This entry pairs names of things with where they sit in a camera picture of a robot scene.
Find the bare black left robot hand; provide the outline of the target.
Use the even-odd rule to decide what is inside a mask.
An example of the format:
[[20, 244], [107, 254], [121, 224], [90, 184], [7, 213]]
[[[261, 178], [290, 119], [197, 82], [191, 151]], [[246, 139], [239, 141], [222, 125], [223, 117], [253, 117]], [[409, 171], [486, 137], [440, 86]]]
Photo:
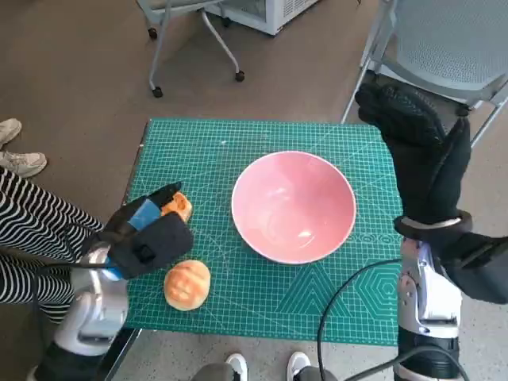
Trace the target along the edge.
[[104, 230], [121, 237], [141, 231], [161, 217], [163, 207], [173, 200], [181, 187], [181, 182], [170, 183], [123, 205], [108, 220]]

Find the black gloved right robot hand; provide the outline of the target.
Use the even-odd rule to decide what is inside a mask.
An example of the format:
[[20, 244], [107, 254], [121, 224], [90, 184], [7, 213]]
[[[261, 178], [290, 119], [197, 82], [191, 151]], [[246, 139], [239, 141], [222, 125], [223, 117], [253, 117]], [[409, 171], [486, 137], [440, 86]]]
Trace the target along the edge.
[[471, 128], [459, 116], [446, 132], [431, 103], [395, 85], [363, 83], [354, 99], [392, 156], [403, 216], [424, 225], [461, 217], [461, 182], [471, 158]]

